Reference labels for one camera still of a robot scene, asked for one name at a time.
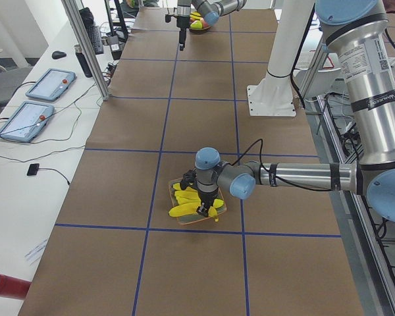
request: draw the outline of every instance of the computer mouse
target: computer mouse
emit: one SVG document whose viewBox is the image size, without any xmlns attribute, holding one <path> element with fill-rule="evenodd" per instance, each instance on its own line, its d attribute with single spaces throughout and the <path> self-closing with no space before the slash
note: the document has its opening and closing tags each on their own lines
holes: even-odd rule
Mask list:
<svg viewBox="0 0 395 316">
<path fill-rule="evenodd" d="M 51 54 L 52 59 L 60 59 L 60 58 L 66 57 L 66 56 L 67 56 L 67 54 L 64 51 L 54 51 Z"/>
</svg>

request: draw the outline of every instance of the white table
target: white table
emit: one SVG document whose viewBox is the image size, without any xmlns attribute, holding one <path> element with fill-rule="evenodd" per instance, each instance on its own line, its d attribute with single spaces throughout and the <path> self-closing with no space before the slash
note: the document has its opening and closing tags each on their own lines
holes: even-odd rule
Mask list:
<svg viewBox="0 0 395 316">
<path fill-rule="evenodd" d="M 56 111 L 72 103 L 94 83 L 93 78 L 86 78 L 80 68 L 73 48 L 76 43 L 67 22 L 25 80 L 36 81 L 48 68 L 74 71 L 77 79 L 68 91 L 53 103 Z M 51 54 L 56 50 L 66 52 L 67 57 L 53 60 Z M 104 52 L 97 55 L 103 70 L 107 63 L 113 61 L 108 47 L 104 47 Z M 0 117 L 9 117 L 27 100 L 24 93 L 29 87 L 22 87 L 17 91 Z M 0 155 L 27 160 L 52 151 L 83 146 L 99 112 L 97 103 L 101 104 L 101 99 L 96 87 L 76 102 L 82 110 L 82 115 L 69 140 L 41 144 L 12 144 L 0 140 Z M 79 110 L 71 105 L 55 115 L 34 142 L 68 137 L 78 114 Z M 66 151 L 33 162 L 39 163 L 40 168 L 57 169 L 72 180 L 82 152 L 83 149 Z M 49 237 L 68 191 L 66 181 L 57 172 L 39 171 L 36 176 L 26 176 L 29 165 L 29 162 L 17 163 L 0 158 L 0 273 L 25 280 L 33 279 L 39 260 L 30 265 L 24 256 Z M 0 298 L 0 316 L 17 315 L 21 306 L 20 300 Z"/>
</svg>

